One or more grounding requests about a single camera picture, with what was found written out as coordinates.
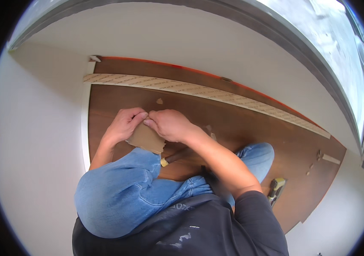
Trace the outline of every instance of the brown wooden floor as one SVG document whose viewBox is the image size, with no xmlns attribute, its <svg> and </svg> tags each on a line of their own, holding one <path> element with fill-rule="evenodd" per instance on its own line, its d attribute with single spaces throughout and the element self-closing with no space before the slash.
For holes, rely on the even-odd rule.
<svg viewBox="0 0 364 256">
<path fill-rule="evenodd" d="M 118 62 L 111 66 L 111 72 L 109 72 L 108 64 L 104 64 L 104 62 L 105 60 L 96 65 L 96 73 L 131 74 L 123 68 L 116 70 L 115 67 Z M 177 68 L 172 72 L 178 74 L 175 77 L 179 76 L 179 79 L 173 78 L 175 80 L 182 80 L 180 78 L 188 75 L 178 73 Z M 147 73 L 145 70 L 139 75 L 149 76 Z M 250 94 L 252 93 L 260 97 L 260 95 L 252 91 L 245 91 L 244 93 L 246 93 L 247 97 L 251 97 Z M 159 98 L 163 100 L 163 105 L 156 103 Z M 268 98 L 265 99 L 265 103 L 269 104 L 269 101 L 273 102 Z M 263 191 L 267 194 L 272 179 L 277 177 L 288 179 L 282 195 L 273 207 L 273 211 L 285 233 L 299 221 L 303 222 L 307 219 L 314 208 L 317 207 L 337 174 L 338 165 L 327 161 L 316 161 L 317 151 L 320 149 L 322 152 L 340 160 L 343 159 L 346 151 L 333 137 L 326 139 L 282 120 L 237 106 L 157 90 L 93 85 L 89 105 L 89 149 L 91 159 L 100 139 L 118 110 L 137 106 L 146 111 L 175 109 L 185 114 L 196 125 L 201 127 L 211 125 L 218 142 L 232 151 L 237 151 L 249 143 L 270 143 L 275 150 L 275 160 L 261 185 Z M 167 143 L 163 155 L 169 155 L 181 147 L 184 147 L 184 145 Z M 132 149 L 133 146 L 128 145 L 126 142 L 119 143 L 115 148 L 113 160 L 121 158 Z M 310 170 L 310 175 L 307 176 L 306 173 L 312 163 L 314 163 L 314 166 Z M 205 164 L 203 160 L 193 154 L 177 163 L 162 168 L 160 178 L 182 181 L 198 174 L 202 164 Z"/>
</svg>

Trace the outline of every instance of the forearm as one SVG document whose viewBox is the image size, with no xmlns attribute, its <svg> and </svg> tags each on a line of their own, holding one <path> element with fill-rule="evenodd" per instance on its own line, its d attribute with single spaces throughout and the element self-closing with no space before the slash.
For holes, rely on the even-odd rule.
<svg viewBox="0 0 364 256">
<path fill-rule="evenodd" d="M 189 136 L 185 144 L 208 163 L 210 169 L 235 199 L 246 191 L 261 192 L 260 183 L 248 170 L 245 163 L 233 152 L 212 140 L 202 130 L 197 130 L 194 136 Z"/>
<path fill-rule="evenodd" d="M 112 162 L 112 157 L 114 154 L 114 146 L 115 145 L 107 145 L 103 141 L 100 142 L 97 152 L 92 159 L 89 170 L 97 169 L 101 166 L 106 165 L 107 163 Z"/>
</svg>

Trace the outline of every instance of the hammer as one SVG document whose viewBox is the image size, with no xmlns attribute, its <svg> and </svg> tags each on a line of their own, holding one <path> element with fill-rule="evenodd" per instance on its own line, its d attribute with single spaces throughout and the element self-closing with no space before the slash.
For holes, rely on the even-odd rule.
<svg viewBox="0 0 364 256">
<path fill-rule="evenodd" d="M 216 141 L 216 135 L 211 132 L 211 126 L 210 125 L 207 125 L 206 126 L 206 130 L 207 130 L 207 134 L 214 140 Z M 176 160 L 179 160 L 181 158 L 184 158 L 185 156 L 189 155 L 190 153 L 192 153 L 193 150 L 190 148 L 190 147 L 185 147 L 179 151 L 176 151 L 175 153 L 173 153 L 172 155 L 170 156 L 167 156 L 167 157 L 163 157 L 161 159 L 161 166 L 162 167 L 165 167 L 167 165 L 169 165 L 170 163 L 176 161 Z"/>
</svg>

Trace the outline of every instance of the cardboard scrap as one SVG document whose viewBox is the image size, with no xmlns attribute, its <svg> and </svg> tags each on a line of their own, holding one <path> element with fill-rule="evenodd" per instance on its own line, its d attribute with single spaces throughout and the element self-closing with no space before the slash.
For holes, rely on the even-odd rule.
<svg viewBox="0 0 364 256">
<path fill-rule="evenodd" d="M 144 122 L 141 122 L 135 128 L 134 133 L 126 142 L 158 155 L 164 151 L 165 146 L 165 139 L 159 136 L 156 131 L 146 126 Z"/>
</svg>

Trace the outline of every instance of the person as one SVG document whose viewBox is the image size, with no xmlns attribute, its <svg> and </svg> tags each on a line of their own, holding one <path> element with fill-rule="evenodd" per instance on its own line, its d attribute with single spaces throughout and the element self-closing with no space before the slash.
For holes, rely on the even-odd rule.
<svg viewBox="0 0 364 256">
<path fill-rule="evenodd" d="M 111 162 L 115 145 L 142 121 L 166 141 L 193 149 L 231 198 L 215 195 L 202 176 L 184 182 L 157 179 L 160 156 L 138 147 Z M 260 186 L 273 158 L 268 143 L 247 145 L 234 154 L 175 110 L 122 109 L 78 183 L 73 253 L 288 255 L 286 238 Z"/>
</svg>

